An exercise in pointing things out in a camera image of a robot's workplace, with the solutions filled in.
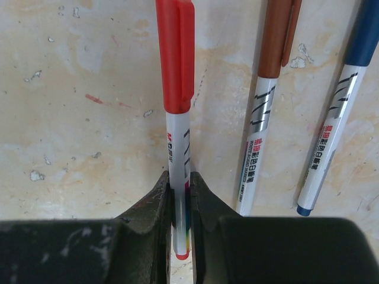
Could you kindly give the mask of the white pen red tip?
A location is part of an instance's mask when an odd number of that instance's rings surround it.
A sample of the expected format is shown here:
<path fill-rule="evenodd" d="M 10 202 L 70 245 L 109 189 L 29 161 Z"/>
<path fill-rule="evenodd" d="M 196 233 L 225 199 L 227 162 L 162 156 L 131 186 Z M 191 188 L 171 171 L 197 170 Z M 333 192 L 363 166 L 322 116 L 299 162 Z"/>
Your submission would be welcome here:
<path fill-rule="evenodd" d="M 190 109 L 183 114 L 165 113 L 169 186 L 174 192 L 173 247 L 177 259 L 185 260 L 190 253 Z"/>

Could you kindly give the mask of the small red pen cap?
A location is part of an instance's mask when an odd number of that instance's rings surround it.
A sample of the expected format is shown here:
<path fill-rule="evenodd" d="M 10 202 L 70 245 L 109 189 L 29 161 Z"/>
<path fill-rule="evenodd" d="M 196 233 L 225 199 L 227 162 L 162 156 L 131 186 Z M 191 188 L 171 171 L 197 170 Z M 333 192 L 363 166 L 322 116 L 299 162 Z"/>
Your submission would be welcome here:
<path fill-rule="evenodd" d="M 290 59 L 301 0 L 269 0 L 259 57 L 258 76 L 276 79 Z"/>

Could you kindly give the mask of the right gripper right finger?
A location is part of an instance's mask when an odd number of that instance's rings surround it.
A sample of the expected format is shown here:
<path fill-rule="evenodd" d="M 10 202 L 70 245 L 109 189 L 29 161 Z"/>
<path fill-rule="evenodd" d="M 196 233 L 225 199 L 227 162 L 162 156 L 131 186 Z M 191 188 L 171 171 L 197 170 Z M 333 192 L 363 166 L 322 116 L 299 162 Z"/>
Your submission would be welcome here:
<path fill-rule="evenodd" d="M 378 263 L 343 218 L 242 217 L 191 175 L 195 283 L 377 283 Z"/>

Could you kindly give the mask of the blue pen cap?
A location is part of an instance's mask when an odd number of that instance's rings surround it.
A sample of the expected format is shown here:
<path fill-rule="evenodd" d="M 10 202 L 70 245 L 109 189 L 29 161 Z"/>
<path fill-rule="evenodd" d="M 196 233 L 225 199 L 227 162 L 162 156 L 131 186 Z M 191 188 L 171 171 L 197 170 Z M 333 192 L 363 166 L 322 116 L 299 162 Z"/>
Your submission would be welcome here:
<path fill-rule="evenodd" d="M 352 28 L 343 62 L 367 67 L 378 44 L 378 0 L 363 0 Z"/>

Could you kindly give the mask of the white pen blue markings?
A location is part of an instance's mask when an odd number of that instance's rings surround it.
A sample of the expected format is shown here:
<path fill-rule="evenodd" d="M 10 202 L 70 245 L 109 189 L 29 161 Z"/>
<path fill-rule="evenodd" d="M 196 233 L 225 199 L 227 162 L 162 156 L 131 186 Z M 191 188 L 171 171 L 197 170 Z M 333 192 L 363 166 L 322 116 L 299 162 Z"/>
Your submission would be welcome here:
<path fill-rule="evenodd" d="M 241 216 L 251 214 L 277 81 L 278 78 L 257 77 L 236 204 Z"/>

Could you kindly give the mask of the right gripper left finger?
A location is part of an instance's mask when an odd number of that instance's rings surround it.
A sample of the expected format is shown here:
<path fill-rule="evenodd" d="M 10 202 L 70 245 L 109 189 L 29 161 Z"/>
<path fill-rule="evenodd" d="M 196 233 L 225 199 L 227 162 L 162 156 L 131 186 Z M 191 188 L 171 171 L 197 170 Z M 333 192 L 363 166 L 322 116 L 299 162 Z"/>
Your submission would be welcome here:
<path fill-rule="evenodd" d="M 2 283 L 169 283 L 168 173 L 127 211 L 100 220 L 1 222 Z"/>

